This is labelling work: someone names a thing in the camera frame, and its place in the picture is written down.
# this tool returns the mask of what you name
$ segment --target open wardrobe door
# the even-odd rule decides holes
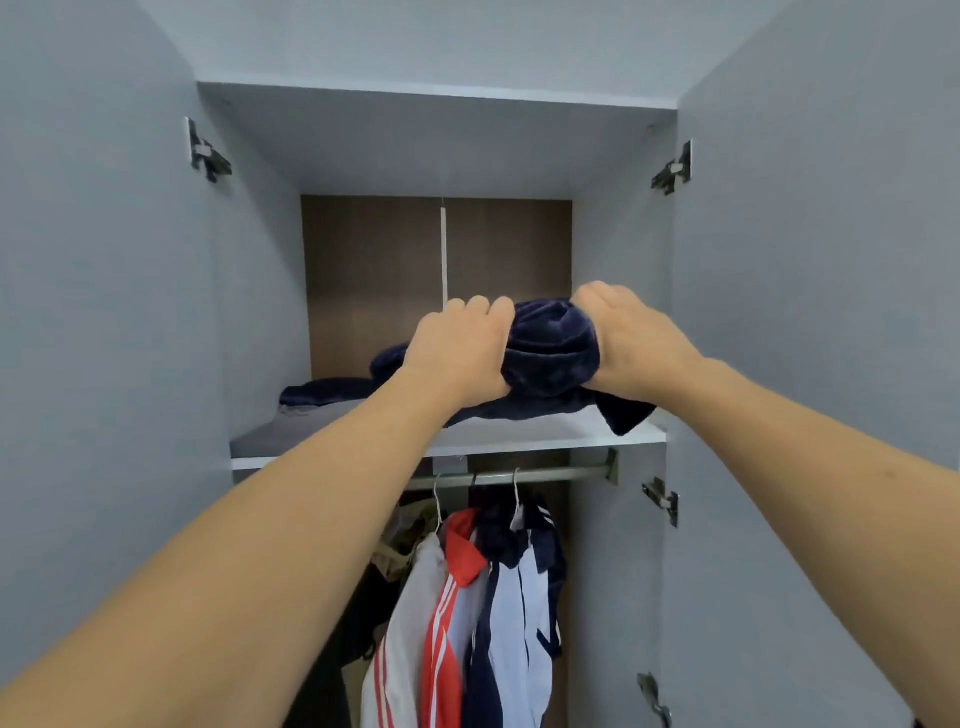
[[[952,468],[956,410],[931,413],[938,388],[956,404],[956,326],[917,329],[958,301],[960,153],[942,145],[958,22],[955,3],[800,2],[725,61],[680,104],[693,159],[673,269],[674,316],[704,354]],[[656,677],[673,724],[911,725],[719,459],[685,427],[669,438],[681,508]]]
[[[189,64],[134,2],[11,0],[0,68],[3,685],[230,479]]]

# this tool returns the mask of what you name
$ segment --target white stripe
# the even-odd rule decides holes
[[[446,280],[446,207],[440,208],[440,265],[444,277],[444,308],[446,311],[446,302],[450,298],[449,284]]]
[[[440,659],[437,661],[437,666],[433,670],[433,699],[430,701],[430,728],[437,728],[437,686],[440,682],[440,665],[444,663],[446,648],[446,633],[444,632],[444,641],[440,646]]]
[[[440,596],[440,603],[437,605],[437,611],[433,613],[433,634],[430,638],[430,659],[433,659],[433,652],[437,648],[437,633],[440,632],[440,619],[444,613],[447,603],[450,601],[450,596],[453,594],[453,577],[448,576],[446,578],[446,584],[444,585],[444,593]]]

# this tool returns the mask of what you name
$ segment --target wrist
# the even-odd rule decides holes
[[[444,423],[463,407],[462,387],[450,377],[437,376],[435,372],[403,365],[391,377],[390,382],[395,382],[398,388],[408,391],[412,397],[436,411]]]
[[[663,388],[658,406],[683,419],[684,412],[697,406],[697,402],[708,396],[713,383],[721,379],[729,369],[730,367],[719,359],[699,356],[683,367],[683,372]]]

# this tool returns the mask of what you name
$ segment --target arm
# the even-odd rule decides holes
[[[955,724],[960,474],[704,359],[626,288],[592,283],[574,301],[600,340],[591,386],[661,405],[690,426],[917,715],[931,727]]]
[[[513,304],[449,302],[349,415],[233,489],[0,693],[0,725],[276,726],[430,440],[504,396]]]

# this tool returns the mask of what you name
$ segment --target folded clothes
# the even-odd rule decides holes
[[[280,404],[324,406],[365,399],[403,365],[406,352],[407,345],[401,344],[378,354],[370,366],[370,379],[317,379],[287,387],[280,395]],[[501,370],[511,387],[510,394],[461,410],[447,426],[471,417],[531,420],[579,412],[596,404],[613,434],[625,435],[646,420],[655,407],[584,389],[599,367],[600,349],[587,314],[566,299],[518,303]]]

